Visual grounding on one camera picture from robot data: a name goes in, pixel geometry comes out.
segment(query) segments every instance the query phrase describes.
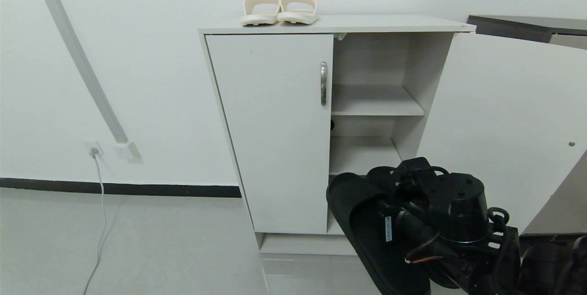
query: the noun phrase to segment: slipper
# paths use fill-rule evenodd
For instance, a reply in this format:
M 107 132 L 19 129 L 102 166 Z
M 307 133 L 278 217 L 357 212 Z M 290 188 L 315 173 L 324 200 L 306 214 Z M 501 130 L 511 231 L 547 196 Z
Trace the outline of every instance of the slipper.
M 378 203 L 389 195 L 383 183 L 391 169 L 375 168 L 367 179 L 339 174 L 327 188 L 328 208 L 382 295 L 430 295 L 430 279 L 423 266 L 405 262 L 417 245 L 393 231 L 390 216 L 400 208 L 389 206 L 384 213 Z
M 279 2 L 281 3 L 282 12 L 277 15 L 277 21 L 312 24 L 318 19 L 318 15 L 316 14 L 316 0 L 279 0 Z M 313 9 L 288 10 L 288 6 L 292 2 L 310 5 Z
M 258 5 L 275 5 L 274 11 L 258 11 L 253 12 Z M 245 15 L 241 17 L 241 25 L 260 25 L 260 24 L 274 24 L 277 22 L 277 13 L 281 7 L 279 0 L 245 0 Z

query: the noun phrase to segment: metal handle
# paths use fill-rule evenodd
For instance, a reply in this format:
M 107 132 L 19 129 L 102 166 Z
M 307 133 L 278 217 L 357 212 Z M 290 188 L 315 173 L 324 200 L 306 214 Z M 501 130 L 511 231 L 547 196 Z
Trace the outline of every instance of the metal handle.
M 320 104 L 327 105 L 327 75 L 328 65 L 327 63 L 321 63 L 320 67 Z

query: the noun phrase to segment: tile floor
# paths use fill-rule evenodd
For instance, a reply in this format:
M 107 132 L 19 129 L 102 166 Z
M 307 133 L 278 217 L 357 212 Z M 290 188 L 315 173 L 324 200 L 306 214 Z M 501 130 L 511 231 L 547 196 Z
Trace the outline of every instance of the tile floor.
M 259 255 L 241 199 L 106 195 L 105 206 L 88 295 L 378 294 L 356 257 Z M 101 228 L 99 195 L 0 189 L 0 294 L 81 295 Z

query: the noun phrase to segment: white label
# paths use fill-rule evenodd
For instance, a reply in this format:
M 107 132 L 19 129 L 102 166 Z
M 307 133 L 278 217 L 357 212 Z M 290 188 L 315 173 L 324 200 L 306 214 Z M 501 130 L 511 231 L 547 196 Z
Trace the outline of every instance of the white label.
M 385 217 L 385 241 L 392 241 L 392 216 Z

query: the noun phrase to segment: cabinet top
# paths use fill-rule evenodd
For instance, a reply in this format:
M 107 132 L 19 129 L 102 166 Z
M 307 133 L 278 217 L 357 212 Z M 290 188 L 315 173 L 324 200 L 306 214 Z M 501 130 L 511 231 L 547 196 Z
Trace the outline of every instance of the cabinet top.
M 320 15 L 311 25 L 276 23 L 242 27 L 238 19 L 199 28 L 200 34 L 471 32 L 476 26 L 424 15 Z

